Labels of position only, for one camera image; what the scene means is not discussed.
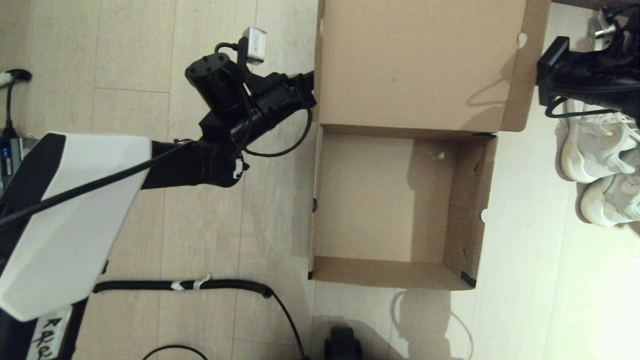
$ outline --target cardboard box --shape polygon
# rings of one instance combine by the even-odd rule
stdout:
[[[320,0],[309,278],[475,286],[497,131],[525,127],[547,0]]]

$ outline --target shoe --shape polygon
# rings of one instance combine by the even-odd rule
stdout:
[[[632,118],[622,113],[586,115],[569,118],[568,126],[561,164],[572,180],[588,184],[601,177],[635,170],[620,159],[621,152],[635,149],[640,142]]]
[[[593,224],[609,227],[640,220],[640,149],[624,153],[622,161],[634,172],[598,179],[580,200],[582,215]]]

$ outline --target wooden floor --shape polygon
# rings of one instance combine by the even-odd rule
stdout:
[[[33,72],[16,86],[13,117],[21,133],[37,136],[198,137],[207,107],[184,69],[256,25],[268,32],[267,60],[256,73],[309,71],[316,7],[311,0],[0,0],[0,70]],[[554,4],[547,44],[570,35],[584,47],[590,16]],[[296,114],[253,147],[281,149],[303,126]],[[639,237],[629,226],[601,229],[578,218],[582,188],[554,166],[556,126],[533,104],[524,132],[500,134],[473,291],[308,281],[314,136],[288,156],[250,158],[231,189],[141,192],[101,280],[211,274],[264,282],[291,311],[312,359],[323,358],[333,325],[354,327],[367,359],[639,359]],[[173,343],[209,359],[297,359],[276,303],[232,290],[93,295],[74,359],[138,360]],[[196,358],[178,350],[152,357]]]

